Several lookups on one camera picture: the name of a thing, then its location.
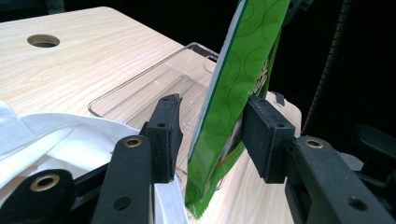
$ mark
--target green snack bag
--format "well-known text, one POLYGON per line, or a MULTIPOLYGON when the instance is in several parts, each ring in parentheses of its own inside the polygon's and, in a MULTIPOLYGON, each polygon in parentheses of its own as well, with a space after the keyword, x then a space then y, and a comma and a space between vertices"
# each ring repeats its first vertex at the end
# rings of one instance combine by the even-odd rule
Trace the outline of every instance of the green snack bag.
POLYGON ((185 203, 200 217, 244 150, 240 125, 251 94, 265 97, 290 0, 242 0, 221 49, 188 162, 185 203))

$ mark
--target white fabric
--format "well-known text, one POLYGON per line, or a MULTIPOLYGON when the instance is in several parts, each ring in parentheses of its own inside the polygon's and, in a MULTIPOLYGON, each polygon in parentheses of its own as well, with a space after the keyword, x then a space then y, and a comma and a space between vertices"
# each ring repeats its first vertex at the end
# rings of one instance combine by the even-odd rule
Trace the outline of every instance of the white fabric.
MULTIPOLYGON (((76 178, 106 164, 118 140, 138 133, 95 117, 65 113, 18 117, 0 101, 0 204, 29 175, 65 169, 76 178)), ((187 223, 177 181, 157 186, 155 206, 161 208, 156 209, 157 223, 187 223)))

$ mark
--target clear plastic tray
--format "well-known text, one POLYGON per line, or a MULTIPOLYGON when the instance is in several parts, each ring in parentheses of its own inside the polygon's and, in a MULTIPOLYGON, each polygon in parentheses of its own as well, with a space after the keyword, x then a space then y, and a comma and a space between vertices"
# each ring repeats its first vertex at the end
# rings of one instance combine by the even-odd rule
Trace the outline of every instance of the clear plastic tray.
POLYGON ((93 100, 89 104, 89 110, 95 116, 141 129, 151 117, 159 99, 178 93, 183 98, 180 105, 180 128, 184 137, 177 157, 177 167, 186 172, 191 137, 218 57, 216 52, 191 43, 93 100))

